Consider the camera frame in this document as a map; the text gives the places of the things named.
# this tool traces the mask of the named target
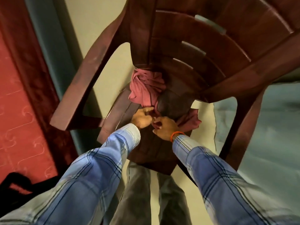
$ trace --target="person's left hand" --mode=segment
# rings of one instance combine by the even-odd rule
[[[154,118],[150,115],[146,115],[146,112],[153,110],[154,107],[145,107],[138,109],[137,112],[133,115],[130,123],[134,124],[138,129],[147,127],[152,123]]]

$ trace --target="person's right hand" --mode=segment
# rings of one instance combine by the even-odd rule
[[[161,122],[159,129],[154,129],[153,133],[163,140],[170,141],[173,132],[179,131],[179,127],[174,120],[168,117],[158,117],[154,120],[154,123]]]

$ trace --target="blue plaid shirt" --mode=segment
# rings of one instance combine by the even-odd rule
[[[99,225],[127,155],[139,142],[140,132],[133,124],[115,131],[101,148],[78,157],[53,189],[2,217],[0,225]],[[173,151],[197,183],[214,224],[300,224],[289,209],[196,141],[180,135]]]

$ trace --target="tiled floor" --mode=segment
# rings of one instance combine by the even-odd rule
[[[70,18],[77,36],[79,47],[83,56],[86,55],[96,38],[121,12],[126,0],[65,0]],[[99,79],[94,91],[103,116],[109,112],[120,89],[130,82],[133,70],[128,43],[121,45],[113,54]],[[199,108],[199,118],[202,120],[200,127],[193,131],[192,138],[199,143],[215,151],[215,117],[213,104],[195,101],[192,108]],[[152,224],[158,224],[158,181],[155,172],[151,173],[151,207]],[[187,203],[193,224],[212,224],[204,208],[201,194],[197,187],[178,168],[172,176],[175,182],[186,193]],[[126,172],[123,172],[123,179],[126,181]],[[124,183],[118,190],[118,196],[122,194]]]

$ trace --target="trousers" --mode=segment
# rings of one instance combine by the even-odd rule
[[[160,225],[192,225],[184,191],[171,176],[157,173]],[[150,170],[129,162],[127,185],[110,225],[151,225]]]

